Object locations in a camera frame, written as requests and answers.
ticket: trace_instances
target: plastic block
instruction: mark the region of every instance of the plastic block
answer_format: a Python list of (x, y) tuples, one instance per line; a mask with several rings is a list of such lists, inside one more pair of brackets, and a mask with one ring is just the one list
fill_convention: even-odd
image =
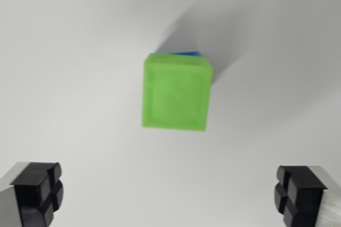
[(192, 55), (192, 56), (202, 56), (199, 51), (191, 51), (191, 52), (180, 52), (180, 53), (173, 53), (175, 55)]
[(144, 63), (144, 127), (204, 131), (213, 69), (206, 58), (150, 54)]

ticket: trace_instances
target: stacked blocks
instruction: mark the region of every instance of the stacked blocks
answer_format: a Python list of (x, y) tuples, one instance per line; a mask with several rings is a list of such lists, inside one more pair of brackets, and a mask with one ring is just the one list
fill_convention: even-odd
[(213, 69), (199, 52), (150, 54), (144, 63), (144, 127), (204, 131)]

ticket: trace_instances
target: white table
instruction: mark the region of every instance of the white table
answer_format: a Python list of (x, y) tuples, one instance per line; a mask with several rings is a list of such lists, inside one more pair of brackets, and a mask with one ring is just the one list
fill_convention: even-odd
[[(340, 0), (0, 0), (0, 175), (58, 161), (52, 227), (284, 226), (279, 165), (341, 183)], [(141, 127), (153, 51), (215, 67), (207, 131)]]

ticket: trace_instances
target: black rubber pad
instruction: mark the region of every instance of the black rubber pad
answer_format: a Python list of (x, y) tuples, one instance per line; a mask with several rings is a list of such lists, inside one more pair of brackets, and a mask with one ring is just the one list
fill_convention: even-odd
[(12, 182), (23, 227), (48, 227), (63, 200), (59, 163), (30, 163)]
[(326, 187), (307, 166), (280, 166), (275, 204), (287, 227), (314, 227)]

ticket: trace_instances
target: green cube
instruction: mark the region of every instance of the green cube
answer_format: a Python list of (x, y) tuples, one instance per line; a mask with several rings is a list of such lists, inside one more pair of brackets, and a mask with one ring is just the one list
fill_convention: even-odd
[(144, 62), (142, 126), (204, 131), (212, 73), (204, 57), (150, 54)]

